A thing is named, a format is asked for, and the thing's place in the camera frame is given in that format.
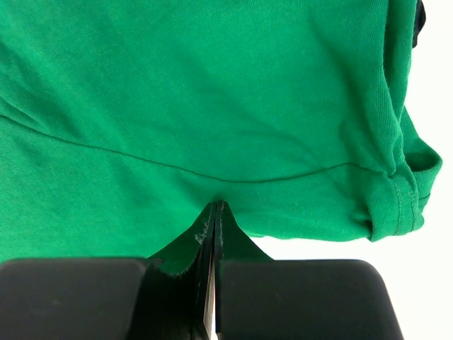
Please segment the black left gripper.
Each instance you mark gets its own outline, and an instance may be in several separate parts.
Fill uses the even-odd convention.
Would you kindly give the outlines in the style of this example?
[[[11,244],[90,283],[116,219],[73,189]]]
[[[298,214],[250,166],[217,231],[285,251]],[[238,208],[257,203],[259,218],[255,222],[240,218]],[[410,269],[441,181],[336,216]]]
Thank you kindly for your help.
[[[418,44],[418,36],[425,25],[425,7],[422,0],[417,0],[415,8],[412,48]]]

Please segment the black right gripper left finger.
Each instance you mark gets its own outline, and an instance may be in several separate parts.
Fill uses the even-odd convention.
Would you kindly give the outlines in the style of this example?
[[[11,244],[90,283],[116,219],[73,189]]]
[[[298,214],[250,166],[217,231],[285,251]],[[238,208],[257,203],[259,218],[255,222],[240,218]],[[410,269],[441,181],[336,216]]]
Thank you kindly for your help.
[[[214,226],[210,203],[149,258],[141,290],[142,339],[209,339],[214,314]]]

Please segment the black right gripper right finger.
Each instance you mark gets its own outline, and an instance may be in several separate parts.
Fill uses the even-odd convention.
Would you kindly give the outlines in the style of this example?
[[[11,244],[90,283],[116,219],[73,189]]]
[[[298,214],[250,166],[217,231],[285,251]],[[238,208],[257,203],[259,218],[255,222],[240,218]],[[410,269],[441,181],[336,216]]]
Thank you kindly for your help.
[[[215,322],[216,335],[222,339],[222,270],[228,261],[264,262],[273,261],[239,227],[226,201],[216,202],[214,218],[214,272],[215,272]]]

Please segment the green t-shirt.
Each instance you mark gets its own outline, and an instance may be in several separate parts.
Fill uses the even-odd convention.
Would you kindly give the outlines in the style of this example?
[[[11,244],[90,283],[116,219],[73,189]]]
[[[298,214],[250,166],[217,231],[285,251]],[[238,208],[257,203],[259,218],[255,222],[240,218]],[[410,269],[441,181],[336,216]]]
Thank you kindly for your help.
[[[252,237],[423,225],[415,1],[2,1],[1,259],[150,256],[224,200]]]

